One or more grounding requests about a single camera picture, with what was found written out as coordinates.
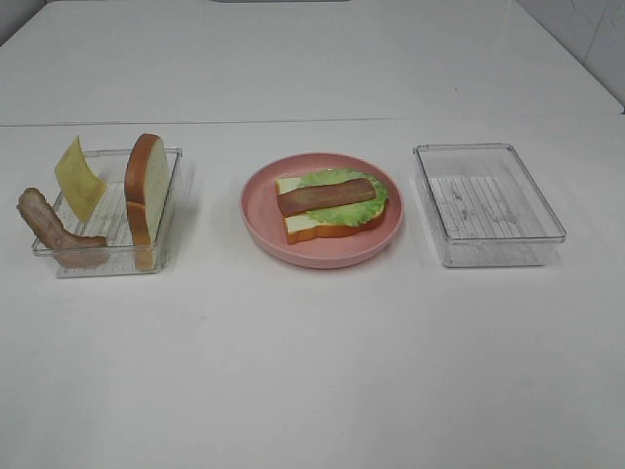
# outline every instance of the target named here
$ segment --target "sandwich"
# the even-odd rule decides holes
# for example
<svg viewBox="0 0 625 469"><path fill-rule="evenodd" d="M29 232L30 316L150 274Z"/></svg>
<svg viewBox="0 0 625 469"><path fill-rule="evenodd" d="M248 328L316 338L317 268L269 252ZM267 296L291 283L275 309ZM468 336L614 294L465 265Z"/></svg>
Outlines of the sandwich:
<svg viewBox="0 0 625 469"><path fill-rule="evenodd" d="M388 203L378 179L352 168L276 179L275 190L289 244L372 230L382 224Z"/></svg>
<svg viewBox="0 0 625 469"><path fill-rule="evenodd" d="M142 134L133 146L124 180L126 214L133 244L150 246L156 240L170 172L160 137ZM140 271L154 268L157 251L138 250L135 266Z"/></svg>

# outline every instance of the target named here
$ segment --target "bread crust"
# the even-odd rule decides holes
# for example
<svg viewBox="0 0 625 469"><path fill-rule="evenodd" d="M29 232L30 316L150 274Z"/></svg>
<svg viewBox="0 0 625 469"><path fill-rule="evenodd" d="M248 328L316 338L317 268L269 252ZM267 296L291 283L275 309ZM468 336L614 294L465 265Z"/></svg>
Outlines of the bread crust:
<svg viewBox="0 0 625 469"><path fill-rule="evenodd" d="M295 244L296 242L309 241L316 237L347 237L352 236L360 232L367 230L373 230L379 227L384 222L385 215L387 213L386 203L382 213L375 218L372 218L364 225L359 227L348 227L347 225L317 225L307 230L299 230L298 232L287 232L287 242L289 244Z"/></svg>
<svg viewBox="0 0 625 469"><path fill-rule="evenodd" d="M147 162L152 147L160 139L157 135L142 134L135 142L126 166L124 193L127 201L146 204L144 181L146 180Z"/></svg>
<svg viewBox="0 0 625 469"><path fill-rule="evenodd" d="M154 144L160 137L153 134L142 134L133 146L126 166L124 193L126 195L126 216L133 244L136 246L150 245L147 228L145 181L147 163ZM154 253L151 250L137 250L135 266L140 271L149 271L154 267Z"/></svg>

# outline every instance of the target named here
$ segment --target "white table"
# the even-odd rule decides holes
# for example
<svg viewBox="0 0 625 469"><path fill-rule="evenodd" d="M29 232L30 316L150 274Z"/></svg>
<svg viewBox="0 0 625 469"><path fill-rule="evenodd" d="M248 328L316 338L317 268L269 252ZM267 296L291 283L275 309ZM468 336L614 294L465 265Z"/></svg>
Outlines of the white table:
<svg viewBox="0 0 625 469"><path fill-rule="evenodd" d="M620 468L625 144L615 117L0 129L0 467ZM194 172L173 262L55 279L14 208L53 166L151 131ZM515 145L567 228L542 268L448 270L413 185L418 144ZM406 218L352 268L261 251L237 207L287 154L386 169Z"/></svg>
<svg viewBox="0 0 625 469"><path fill-rule="evenodd" d="M0 48L0 125L611 114L512 0L53 2Z"/></svg>

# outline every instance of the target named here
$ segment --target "pink plate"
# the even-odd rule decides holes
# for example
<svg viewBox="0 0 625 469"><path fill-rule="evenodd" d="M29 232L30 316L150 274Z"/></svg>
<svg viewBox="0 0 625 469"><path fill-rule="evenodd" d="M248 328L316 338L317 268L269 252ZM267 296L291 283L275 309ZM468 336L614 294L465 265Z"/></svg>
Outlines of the pink plate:
<svg viewBox="0 0 625 469"><path fill-rule="evenodd" d="M282 214L277 208L275 180L325 168L353 168L378 178L389 192L384 222L373 230L348 237L318 237L288 244ZM265 166L243 188L241 210L251 236L269 254L315 269L351 266L375 256L393 239L403 218L401 193L389 175L366 161L337 153L295 154Z"/></svg>

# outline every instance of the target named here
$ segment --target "cheese slice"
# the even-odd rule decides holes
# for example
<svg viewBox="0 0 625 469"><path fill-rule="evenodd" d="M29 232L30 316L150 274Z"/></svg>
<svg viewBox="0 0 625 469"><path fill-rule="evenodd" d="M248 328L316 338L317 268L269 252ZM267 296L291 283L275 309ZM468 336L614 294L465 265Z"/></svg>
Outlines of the cheese slice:
<svg viewBox="0 0 625 469"><path fill-rule="evenodd" d="M85 160L78 137L55 167L61 192L74 214L86 222L106 191L106 183L96 176Z"/></svg>

